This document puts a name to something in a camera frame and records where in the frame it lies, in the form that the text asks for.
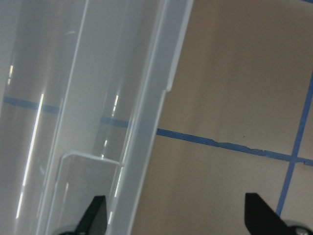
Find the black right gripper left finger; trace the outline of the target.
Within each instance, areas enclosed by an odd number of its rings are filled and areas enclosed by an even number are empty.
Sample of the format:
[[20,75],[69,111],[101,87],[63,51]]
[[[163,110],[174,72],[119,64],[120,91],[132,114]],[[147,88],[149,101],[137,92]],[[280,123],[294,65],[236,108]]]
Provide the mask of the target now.
[[104,235],[107,230],[107,205],[104,195],[95,196],[83,214],[75,235]]

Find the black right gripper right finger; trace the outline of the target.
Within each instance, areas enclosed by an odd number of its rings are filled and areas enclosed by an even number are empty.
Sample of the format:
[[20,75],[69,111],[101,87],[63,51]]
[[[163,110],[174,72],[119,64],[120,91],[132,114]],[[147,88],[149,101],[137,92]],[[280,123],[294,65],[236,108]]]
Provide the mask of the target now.
[[257,194],[245,194],[244,222],[251,235],[290,235],[283,220]]

